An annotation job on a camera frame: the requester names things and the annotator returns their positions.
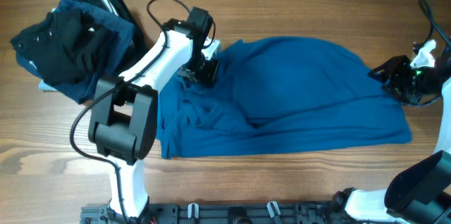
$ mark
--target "dark navy clothing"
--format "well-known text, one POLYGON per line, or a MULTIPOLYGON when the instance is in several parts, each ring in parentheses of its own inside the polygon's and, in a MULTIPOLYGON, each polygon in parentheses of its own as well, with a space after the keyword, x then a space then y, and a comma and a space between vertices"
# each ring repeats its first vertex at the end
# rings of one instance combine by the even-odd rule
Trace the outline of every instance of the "dark navy clothing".
MULTIPOLYGON (((93 23, 104 26, 110 31, 110 35, 103 43, 104 56, 99 56, 94 73, 85 76, 77 83, 61 83, 52 86, 78 104, 82 104, 94 97, 97 81, 103 73, 110 75, 121 73, 120 64, 123 62, 125 52, 131 43, 136 27, 132 23, 101 8, 75 0, 61 0, 55 12, 73 9, 80 9, 84 17, 90 17, 93 23)), ((33 75, 40 77, 36 66, 26 58, 23 58, 20 53, 16 54, 16 59, 19 65, 33 75)))
POLYGON ((77 83, 96 71, 110 35, 104 26, 83 16, 78 8, 48 13, 42 22, 20 31, 11 44, 34 63, 46 83, 77 83))
POLYGON ((401 106, 350 51, 318 39, 241 40, 212 88, 174 75, 159 96, 161 155, 232 156, 406 143, 401 106))

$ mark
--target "wood grain surface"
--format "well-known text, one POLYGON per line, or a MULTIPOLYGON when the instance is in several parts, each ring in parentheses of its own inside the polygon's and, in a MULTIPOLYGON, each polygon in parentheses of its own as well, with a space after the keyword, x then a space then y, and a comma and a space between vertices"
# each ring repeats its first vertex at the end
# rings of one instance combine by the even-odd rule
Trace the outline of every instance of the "wood grain surface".
MULTIPOLYGON (((70 125, 82 106, 61 94, 41 93, 39 80, 16 64, 10 38, 43 20, 60 0, 0 0, 0 223, 78 223, 80 207, 110 199, 110 167, 78 156, 70 125)), ((158 27, 148 0, 124 0, 155 41, 158 27)), ((308 36, 358 54, 369 67, 410 54, 428 23, 416 0, 182 0, 210 11, 227 47, 238 39, 308 36)), ((451 0, 429 0, 436 21, 451 32, 451 0)), ((161 21, 184 18, 171 1, 152 7, 161 21)), ((333 151, 218 158, 160 157, 156 142, 146 163, 152 202, 209 203, 325 200, 346 187, 381 189, 405 168, 426 158, 438 137, 442 101, 405 108, 412 143, 333 151)), ((87 119, 77 143, 87 141, 87 119)))

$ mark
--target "blue towel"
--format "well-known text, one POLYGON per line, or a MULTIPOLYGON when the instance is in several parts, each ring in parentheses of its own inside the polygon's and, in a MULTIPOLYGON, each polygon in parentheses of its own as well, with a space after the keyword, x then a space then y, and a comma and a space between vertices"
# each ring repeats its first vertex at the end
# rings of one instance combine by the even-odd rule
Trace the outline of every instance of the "blue towel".
POLYGON ((238 41, 216 84, 174 75, 159 96, 163 158, 280 154, 406 143, 401 106, 352 52, 318 39, 238 41))

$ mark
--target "blue cloth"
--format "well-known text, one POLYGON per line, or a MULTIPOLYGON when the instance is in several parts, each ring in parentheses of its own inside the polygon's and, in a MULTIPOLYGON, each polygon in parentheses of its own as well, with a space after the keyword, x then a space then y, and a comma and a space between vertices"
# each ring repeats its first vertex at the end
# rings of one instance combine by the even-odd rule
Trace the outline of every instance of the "blue cloth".
POLYGON ((412 138, 401 106, 350 51, 318 39, 241 40, 212 88, 174 75, 159 96, 163 158, 280 154, 412 138))
MULTIPOLYGON (((117 71, 118 66, 124 58, 125 52, 136 31, 136 27, 132 23, 108 11, 85 2, 61 0, 56 11, 68 11, 74 8, 79 8, 82 14, 90 16, 94 23, 101 24, 112 31, 111 36, 105 43, 106 54, 98 62, 104 65, 100 71, 86 76, 85 79, 76 84, 63 83, 53 86, 57 91, 76 101, 78 104, 82 104, 94 98, 97 81, 103 73, 110 75, 118 75, 120 73, 117 71)), ((16 59, 19 65, 33 75, 40 77, 36 67, 21 57, 20 54, 16 54, 16 59)))

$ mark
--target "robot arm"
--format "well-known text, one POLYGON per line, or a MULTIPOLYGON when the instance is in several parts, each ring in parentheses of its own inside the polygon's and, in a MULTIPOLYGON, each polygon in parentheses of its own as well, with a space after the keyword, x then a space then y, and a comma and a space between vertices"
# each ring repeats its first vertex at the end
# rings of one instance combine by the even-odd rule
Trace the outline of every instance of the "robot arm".
POLYGON ((213 83, 218 62, 212 58, 220 49, 220 42, 207 37, 212 22, 208 12, 199 8, 193 8, 186 21, 169 20, 163 24, 166 35, 162 32, 156 44, 138 63, 119 77, 103 76, 98 81, 96 98, 134 78, 164 49, 142 77, 102 99, 92 108, 89 140, 96 144, 99 154, 119 167, 120 172, 119 185, 114 171, 110 173, 112 199, 108 211, 111 211, 112 216, 122 213, 118 186, 128 218, 141 216, 148 204, 142 159, 154 143, 158 93, 164 85, 177 72, 193 82, 206 85, 213 83), (204 48, 206 43, 210 44, 208 49, 204 48), (131 116, 114 110, 115 105, 122 106, 124 103, 132 104, 131 116))

